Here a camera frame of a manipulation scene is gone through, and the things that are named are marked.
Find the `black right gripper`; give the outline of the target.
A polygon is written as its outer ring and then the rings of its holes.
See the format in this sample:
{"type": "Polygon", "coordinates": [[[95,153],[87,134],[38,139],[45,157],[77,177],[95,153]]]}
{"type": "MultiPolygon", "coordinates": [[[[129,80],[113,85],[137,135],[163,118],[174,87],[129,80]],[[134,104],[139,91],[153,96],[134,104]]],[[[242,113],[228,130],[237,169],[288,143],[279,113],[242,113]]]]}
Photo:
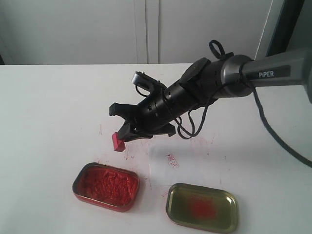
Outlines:
{"type": "Polygon", "coordinates": [[[130,142],[151,139],[156,135],[173,136],[176,129],[170,124],[187,111],[202,104],[202,90],[194,82],[176,81],[168,88],[150,93],[137,106],[113,103],[109,116],[118,116],[126,122],[117,132],[118,140],[130,142]]]}

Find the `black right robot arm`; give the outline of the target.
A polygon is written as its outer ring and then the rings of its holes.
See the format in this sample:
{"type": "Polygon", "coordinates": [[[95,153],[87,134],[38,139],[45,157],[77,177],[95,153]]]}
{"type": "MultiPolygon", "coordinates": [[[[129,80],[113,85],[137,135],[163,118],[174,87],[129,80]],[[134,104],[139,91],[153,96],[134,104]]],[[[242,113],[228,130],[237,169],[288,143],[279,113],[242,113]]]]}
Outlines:
{"type": "Polygon", "coordinates": [[[165,86],[150,76],[136,72],[133,85],[149,92],[136,105],[114,103],[111,116],[124,119],[113,134],[115,146],[136,139],[176,133],[172,121],[184,113],[211,105],[219,98],[245,97],[252,87],[303,85],[312,93],[312,53],[294,50],[261,60],[232,53],[221,55],[218,61],[201,58],[193,63],[171,86],[165,86]]]}

